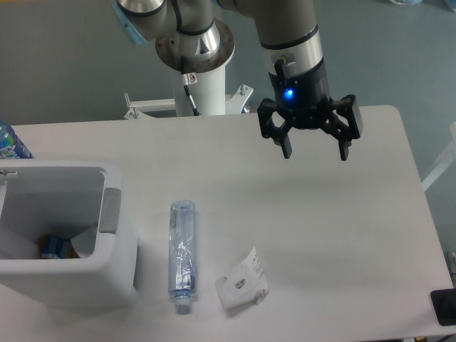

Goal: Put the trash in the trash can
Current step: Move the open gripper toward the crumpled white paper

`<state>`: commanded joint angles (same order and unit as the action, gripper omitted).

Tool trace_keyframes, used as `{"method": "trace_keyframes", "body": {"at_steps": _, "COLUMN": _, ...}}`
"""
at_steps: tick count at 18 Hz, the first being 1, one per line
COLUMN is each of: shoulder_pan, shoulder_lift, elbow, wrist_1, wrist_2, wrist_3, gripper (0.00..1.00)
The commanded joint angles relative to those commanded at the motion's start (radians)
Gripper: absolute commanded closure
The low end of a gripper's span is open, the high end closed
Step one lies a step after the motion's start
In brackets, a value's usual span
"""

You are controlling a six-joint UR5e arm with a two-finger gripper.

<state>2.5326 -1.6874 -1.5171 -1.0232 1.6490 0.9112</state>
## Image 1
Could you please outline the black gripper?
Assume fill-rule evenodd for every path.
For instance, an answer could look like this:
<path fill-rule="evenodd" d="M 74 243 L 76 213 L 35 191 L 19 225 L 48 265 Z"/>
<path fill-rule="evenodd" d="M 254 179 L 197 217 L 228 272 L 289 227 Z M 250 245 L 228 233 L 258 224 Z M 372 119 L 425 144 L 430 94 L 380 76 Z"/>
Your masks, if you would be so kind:
<path fill-rule="evenodd" d="M 363 132 L 363 119 L 354 94 L 331 99 L 324 61 L 294 75 L 280 58 L 269 77 L 275 99 L 264 98 L 257 108 L 261 136 L 271 138 L 289 159 L 290 129 L 321 129 L 337 139 L 341 159 L 347 160 L 352 140 Z"/>

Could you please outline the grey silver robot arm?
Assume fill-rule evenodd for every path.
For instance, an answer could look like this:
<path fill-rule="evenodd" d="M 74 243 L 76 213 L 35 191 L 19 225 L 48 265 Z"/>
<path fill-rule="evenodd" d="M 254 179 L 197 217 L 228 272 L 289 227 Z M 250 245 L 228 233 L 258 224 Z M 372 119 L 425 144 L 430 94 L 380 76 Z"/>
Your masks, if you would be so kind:
<path fill-rule="evenodd" d="M 114 13 L 134 43 L 153 41 L 172 71 L 179 116 L 224 115 L 225 67 L 234 54 L 229 27 L 214 15 L 213 1 L 115 1 Z M 329 93 L 315 6 L 312 1 L 221 1 L 220 7 L 252 19 L 264 52 L 274 97 L 257 113 L 261 135 L 284 157 L 289 131 L 322 130 L 338 141 L 341 159 L 361 136 L 363 121 L 354 95 Z"/>

